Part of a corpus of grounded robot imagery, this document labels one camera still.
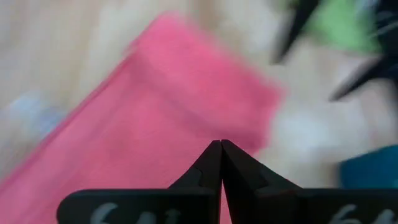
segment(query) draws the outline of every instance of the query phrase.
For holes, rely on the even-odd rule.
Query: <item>pink sheet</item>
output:
[[[168,187],[214,139],[254,153],[279,93],[192,25],[160,16],[2,183],[0,221],[56,223],[60,201],[80,189]]]

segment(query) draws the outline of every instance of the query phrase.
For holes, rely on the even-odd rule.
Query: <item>wooden floor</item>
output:
[[[277,0],[16,0],[0,3],[0,108],[32,92],[74,108],[124,57],[128,43],[166,10],[196,20],[233,52],[279,80],[287,99],[271,145],[256,157],[303,187],[336,185],[338,161],[396,142],[396,120],[379,84],[331,103],[328,97],[370,57],[303,38],[285,65],[271,65],[288,13]],[[25,121],[0,113],[0,175],[35,144]]]

